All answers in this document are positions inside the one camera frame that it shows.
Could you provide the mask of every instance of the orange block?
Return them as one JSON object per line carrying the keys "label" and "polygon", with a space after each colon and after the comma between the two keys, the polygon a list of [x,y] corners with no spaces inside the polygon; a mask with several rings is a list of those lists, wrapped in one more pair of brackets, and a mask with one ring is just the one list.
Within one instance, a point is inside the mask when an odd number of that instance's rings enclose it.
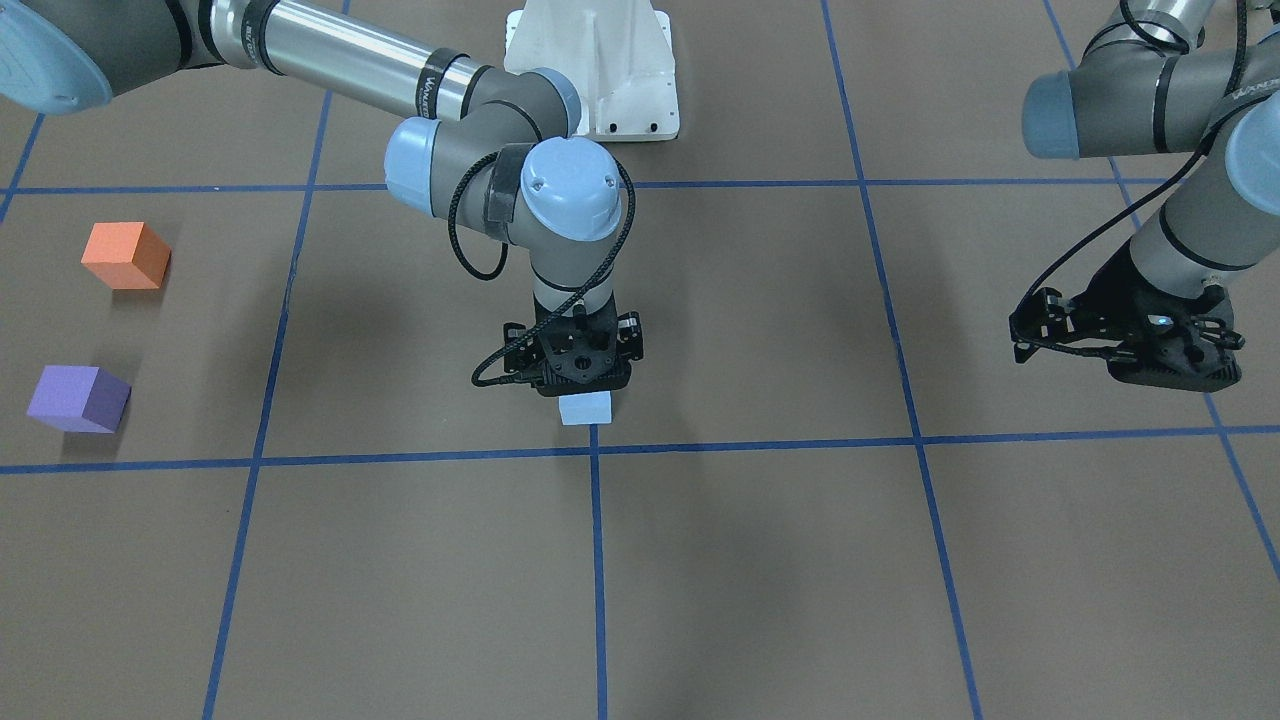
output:
{"label": "orange block", "polygon": [[169,246],[146,223],[95,223],[81,264],[111,290],[159,290]]}

